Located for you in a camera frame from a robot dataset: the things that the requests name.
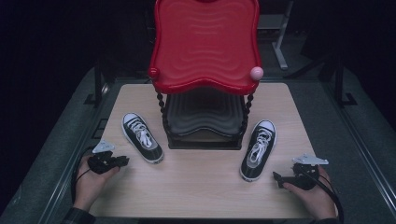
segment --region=black cable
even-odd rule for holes
[[[72,194],[72,203],[75,202],[76,199],[76,184],[77,184],[77,174],[78,174],[78,168],[79,168],[79,164],[81,163],[81,159],[84,156],[84,154],[89,151],[94,149],[94,147],[87,147],[84,149],[84,151],[82,151],[79,155],[78,155],[78,159],[76,160],[75,166],[73,168],[73,173],[72,173],[72,178],[71,178],[71,194]]]
[[[85,175],[85,174],[87,174],[89,171],[91,170],[91,168],[90,169],[88,169],[87,171],[85,171],[84,173],[82,173],[82,175],[80,175],[78,178],[77,178],[77,180],[76,180],[76,183],[75,184],[77,184],[77,182],[79,181],[79,179],[83,176],[83,175]]]
[[[327,188],[322,182],[319,180],[315,179],[312,175],[304,171],[300,166],[300,171],[303,175],[314,181],[318,186],[320,186],[332,199],[332,201],[335,203],[335,206],[337,207],[338,210],[338,219],[340,220],[341,223],[344,223],[344,210],[343,206],[340,203],[340,200],[338,199],[337,195],[333,193],[329,188]]]
[[[335,189],[334,186],[332,185],[332,183],[330,183],[330,181],[328,179],[326,179],[326,177],[324,177],[323,175],[320,175],[320,177],[322,177],[324,180],[326,180],[326,182],[329,184],[329,186],[334,194],[338,193],[338,189]]]

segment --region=white shoelace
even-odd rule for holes
[[[146,125],[140,122],[139,118],[131,119],[127,123],[128,127],[136,134],[137,139],[139,142],[144,145],[145,147],[151,147],[151,135],[147,130]]]
[[[254,144],[253,149],[251,149],[250,157],[248,158],[251,162],[260,164],[260,162],[262,161],[262,155],[267,150],[271,137],[271,132],[264,128],[259,129],[257,143]]]

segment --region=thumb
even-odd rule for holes
[[[118,173],[120,171],[120,167],[116,166],[111,168],[109,171],[105,172],[104,174],[102,174],[106,179],[109,179],[111,176],[115,175],[116,173]]]
[[[294,193],[295,195],[297,195],[297,197],[299,197],[300,199],[304,199],[305,196],[305,190],[300,189],[294,185],[292,185],[291,183],[287,183],[285,182],[283,184],[283,188],[289,190],[290,192]]]

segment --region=finger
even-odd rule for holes
[[[304,200],[305,190],[300,189],[300,188],[292,185],[291,183],[284,183],[283,184],[283,188],[289,190],[290,192],[292,192],[295,195],[297,195],[297,197],[299,197],[300,199]]]
[[[83,156],[81,158],[81,162],[87,161],[90,157],[92,157],[92,156]]]
[[[111,176],[115,175],[119,171],[120,171],[120,167],[116,166],[116,167],[111,168],[107,172],[103,173],[102,175],[104,176],[104,178],[109,179]]]
[[[327,174],[327,172],[323,169],[323,167],[318,166],[318,170],[319,170],[319,175],[323,176],[324,178],[326,178],[329,182],[330,182],[330,176]]]

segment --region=black sleeve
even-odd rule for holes
[[[326,218],[316,221],[315,224],[340,224],[337,218]]]
[[[96,218],[86,211],[70,208],[61,224],[93,224]]]

